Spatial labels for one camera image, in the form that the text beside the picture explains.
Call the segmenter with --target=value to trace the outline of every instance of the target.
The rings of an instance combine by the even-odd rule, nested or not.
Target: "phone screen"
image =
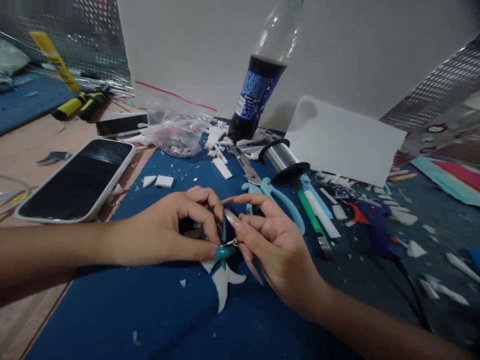
[[[127,143],[95,139],[19,209],[28,218],[76,220],[93,208],[125,158]]]
[[[147,114],[122,117],[113,120],[105,120],[96,123],[96,132],[100,137],[107,137],[111,135],[128,135],[125,133],[139,133],[139,124],[147,124]]]

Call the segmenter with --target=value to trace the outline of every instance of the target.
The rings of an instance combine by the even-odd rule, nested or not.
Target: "solder wire spool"
[[[288,183],[310,169],[310,164],[300,162],[289,147],[290,141],[281,138],[265,146],[258,155],[258,159],[273,170],[274,183]]]

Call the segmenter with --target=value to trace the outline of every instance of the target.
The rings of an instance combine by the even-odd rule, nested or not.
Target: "white board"
[[[370,117],[303,96],[285,138],[312,169],[383,187],[407,133]]]
[[[118,0],[142,82],[230,118],[277,0]],[[379,119],[480,33],[477,0],[307,0],[291,63],[261,118],[285,131],[302,95]]]

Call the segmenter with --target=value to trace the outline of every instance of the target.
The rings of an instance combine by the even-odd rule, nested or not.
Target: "blue glue gun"
[[[405,255],[405,249],[387,227],[384,217],[392,214],[386,205],[375,206],[366,201],[349,202],[354,211],[353,221],[367,225],[371,248],[376,256],[396,261]]]

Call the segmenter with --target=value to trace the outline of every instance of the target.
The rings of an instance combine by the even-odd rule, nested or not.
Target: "red paper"
[[[457,179],[470,185],[472,188],[480,191],[480,173],[468,170],[461,164],[446,161],[432,161],[446,172],[452,174]]]

